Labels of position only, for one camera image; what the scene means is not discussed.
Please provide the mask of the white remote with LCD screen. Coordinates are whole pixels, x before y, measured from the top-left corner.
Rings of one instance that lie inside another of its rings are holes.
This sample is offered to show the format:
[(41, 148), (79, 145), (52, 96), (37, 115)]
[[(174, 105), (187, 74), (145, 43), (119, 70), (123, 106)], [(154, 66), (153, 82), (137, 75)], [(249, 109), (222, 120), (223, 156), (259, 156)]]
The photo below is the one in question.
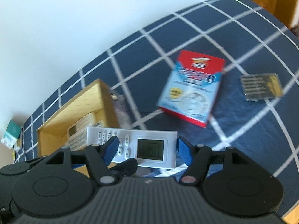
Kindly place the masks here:
[(87, 128), (88, 145), (103, 145), (113, 136), (119, 138), (118, 150), (112, 160), (114, 163), (134, 158), (141, 167), (171, 169), (176, 166), (176, 131)]

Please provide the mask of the clear plastic screwdriver set case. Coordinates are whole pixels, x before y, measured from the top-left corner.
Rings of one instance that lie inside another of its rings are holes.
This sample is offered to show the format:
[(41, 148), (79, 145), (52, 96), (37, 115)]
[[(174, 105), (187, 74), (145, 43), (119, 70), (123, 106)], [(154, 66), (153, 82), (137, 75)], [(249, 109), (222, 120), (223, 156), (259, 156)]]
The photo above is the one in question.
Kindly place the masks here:
[(242, 75), (240, 82), (247, 101), (280, 98), (283, 89), (276, 73)]

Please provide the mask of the white air conditioner remote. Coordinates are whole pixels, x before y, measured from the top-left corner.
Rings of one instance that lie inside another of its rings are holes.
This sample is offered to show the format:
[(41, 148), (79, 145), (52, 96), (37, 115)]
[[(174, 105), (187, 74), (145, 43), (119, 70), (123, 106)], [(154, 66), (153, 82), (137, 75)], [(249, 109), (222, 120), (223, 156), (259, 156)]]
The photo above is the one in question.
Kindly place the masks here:
[(96, 114), (91, 112), (78, 120), (67, 129), (66, 146), (70, 147), (72, 151), (81, 150), (87, 145), (87, 127), (89, 126), (103, 126), (103, 121), (96, 120)]

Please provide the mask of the yellow cardboard shoe box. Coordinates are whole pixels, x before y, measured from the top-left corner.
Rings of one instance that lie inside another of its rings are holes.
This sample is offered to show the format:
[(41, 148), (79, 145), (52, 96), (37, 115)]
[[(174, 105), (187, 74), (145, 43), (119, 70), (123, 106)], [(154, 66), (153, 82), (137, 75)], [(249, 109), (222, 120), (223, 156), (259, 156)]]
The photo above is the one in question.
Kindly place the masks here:
[(37, 130), (38, 155), (50, 155), (67, 142), (67, 129), (89, 113), (104, 127), (119, 128), (108, 86), (96, 79), (72, 97)]

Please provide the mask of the red blue cleaner box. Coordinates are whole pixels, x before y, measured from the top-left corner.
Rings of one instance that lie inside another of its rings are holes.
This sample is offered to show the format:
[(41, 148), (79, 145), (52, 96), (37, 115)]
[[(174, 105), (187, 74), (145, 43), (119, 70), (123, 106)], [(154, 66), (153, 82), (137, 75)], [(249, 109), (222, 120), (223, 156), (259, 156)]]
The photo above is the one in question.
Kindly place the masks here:
[(165, 113), (206, 127), (225, 63), (218, 57), (180, 51), (157, 106)]

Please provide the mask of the green white tissue box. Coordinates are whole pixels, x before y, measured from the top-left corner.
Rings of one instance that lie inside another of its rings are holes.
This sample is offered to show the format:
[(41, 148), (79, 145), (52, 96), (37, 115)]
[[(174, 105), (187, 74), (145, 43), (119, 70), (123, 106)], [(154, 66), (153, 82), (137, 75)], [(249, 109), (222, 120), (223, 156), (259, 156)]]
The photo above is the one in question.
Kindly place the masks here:
[(13, 148), (15, 143), (17, 143), (20, 132), (21, 126), (11, 120), (6, 128), (6, 131), (4, 132), (1, 143), (9, 149)]

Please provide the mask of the navy white grid bedsheet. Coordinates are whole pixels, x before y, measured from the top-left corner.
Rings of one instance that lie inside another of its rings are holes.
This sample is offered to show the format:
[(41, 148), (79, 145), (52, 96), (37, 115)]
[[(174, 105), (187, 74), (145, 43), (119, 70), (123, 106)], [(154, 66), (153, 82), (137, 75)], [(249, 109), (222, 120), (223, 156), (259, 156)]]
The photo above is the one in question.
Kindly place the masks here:
[(76, 72), (22, 137), (17, 161), (116, 139), (114, 164), (186, 181), (191, 148), (239, 150), (279, 180), (285, 216), (298, 205), (298, 39), (251, 0), (193, 5)]

